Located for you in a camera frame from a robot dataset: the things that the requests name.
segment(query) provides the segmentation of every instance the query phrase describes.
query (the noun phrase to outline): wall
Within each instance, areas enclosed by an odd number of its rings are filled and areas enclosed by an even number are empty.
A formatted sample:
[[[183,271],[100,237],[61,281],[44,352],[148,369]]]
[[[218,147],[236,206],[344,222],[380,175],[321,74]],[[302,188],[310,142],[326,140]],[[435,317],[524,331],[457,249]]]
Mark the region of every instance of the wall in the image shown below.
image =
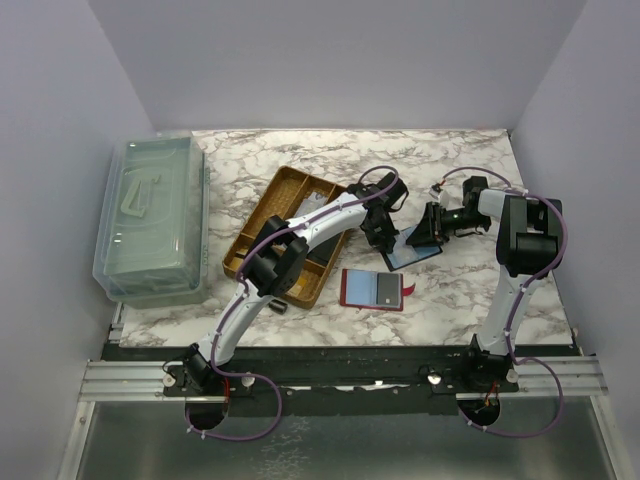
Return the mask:
[[[55,478],[113,304],[91,278],[115,139],[151,125],[83,0],[0,6],[0,476]]]
[[[590,0],[513,133],[532,191],[564,202],[557,277],[580,343],[596,351],[640,474],[640,4]]]
[[[160,128],[513,128],[584,0],[89,0]]]

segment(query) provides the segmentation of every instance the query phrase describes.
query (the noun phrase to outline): marble tabletop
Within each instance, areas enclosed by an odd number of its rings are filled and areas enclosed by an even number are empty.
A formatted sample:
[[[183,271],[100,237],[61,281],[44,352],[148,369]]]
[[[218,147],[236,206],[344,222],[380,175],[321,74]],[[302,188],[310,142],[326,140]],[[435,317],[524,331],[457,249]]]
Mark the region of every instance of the marble tabletop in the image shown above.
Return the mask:
[[[201,305],[135,310],[125,307],[121,346],[184,346],[214,328],[235,290],[222,258],[283,165],[342,185],[375,165],[392,165],[410,195],[392,215],[396,228],[415,225],[429,200],[429,186],[454,167],[482,166],[521,186],[504,130],[253,130],[196,131],[211,168],[209,299]],[[377,172],[372,180],[379,178]],[[447,182],[452,203],[464,173]],[[491,186],[499,186],[490,179]],[[466,345],[485,318],[498,282],[497,224],[488,234],[455,238],[444,253],[402,269],[416,284],[403,312],[341,307],[343,268],[387,271],[360,231],[350,235],[315,307],[289,307],[285,315],[265,308],[240,341],[244,346]],[[518,344],[571,344],[571,332],[552,277],[536,291]]]

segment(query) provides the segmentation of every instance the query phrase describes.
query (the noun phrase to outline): red tab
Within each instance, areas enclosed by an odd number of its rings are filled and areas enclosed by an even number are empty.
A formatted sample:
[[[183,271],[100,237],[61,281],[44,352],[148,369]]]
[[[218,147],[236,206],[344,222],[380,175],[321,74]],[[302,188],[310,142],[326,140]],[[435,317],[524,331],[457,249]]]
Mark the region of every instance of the red tab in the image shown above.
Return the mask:
[[[416,284],[414,283],[413,285],[411,285],[410,287],[406,287],[402,289],[402,296],[403,297],[408,297],[409,295],[411,295],[416,289]]]

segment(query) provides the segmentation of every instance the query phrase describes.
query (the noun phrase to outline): table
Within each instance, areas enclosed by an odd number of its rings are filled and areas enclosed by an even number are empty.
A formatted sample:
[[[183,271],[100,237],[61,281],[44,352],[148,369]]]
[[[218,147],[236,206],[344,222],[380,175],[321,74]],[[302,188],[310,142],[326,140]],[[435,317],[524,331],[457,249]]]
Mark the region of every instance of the table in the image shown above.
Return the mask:
[[[184,346],[215,326],[235,290],[222,257],[280,166],[348,185],[375,165],[392,165],[410,195],[393,215],[396,228],[415,225],[430,185],[452,168],[494,170],[514,186],[522,180],[504,130],[247,130],[194,132],[211,168],[209,219],[210,297],[201,305],[123,310],[120,345]],[[372,174],[377,181],[378,173]],[[451,207],[459,206],[464,173],[447,182]],[[490,179],[490,186],[499,184]],[[316,306],[289,307],[285,315],[265,308],[240,341],[244,346],[466,345],[486,317],[498,281],[494,222],[483,235],[455,238],[444,253],[401,270],[416,291],[403,312],[345,308],[338,304],[343,268],[386,271],[364,234],[354,231]],[[571,330],[553,278],[533,296],[516,343],[572,344]]]

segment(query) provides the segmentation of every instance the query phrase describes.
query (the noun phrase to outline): transparent plastic container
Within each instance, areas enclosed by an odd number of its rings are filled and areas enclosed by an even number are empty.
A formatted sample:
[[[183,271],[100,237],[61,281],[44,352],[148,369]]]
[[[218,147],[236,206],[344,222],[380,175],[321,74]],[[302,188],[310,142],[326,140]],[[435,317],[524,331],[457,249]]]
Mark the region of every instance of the transparent plastic container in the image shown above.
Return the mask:
[[[110,299],[148,308],[206,295],[208,189],[204,154],[189,136],[116,151],[93,264]]]

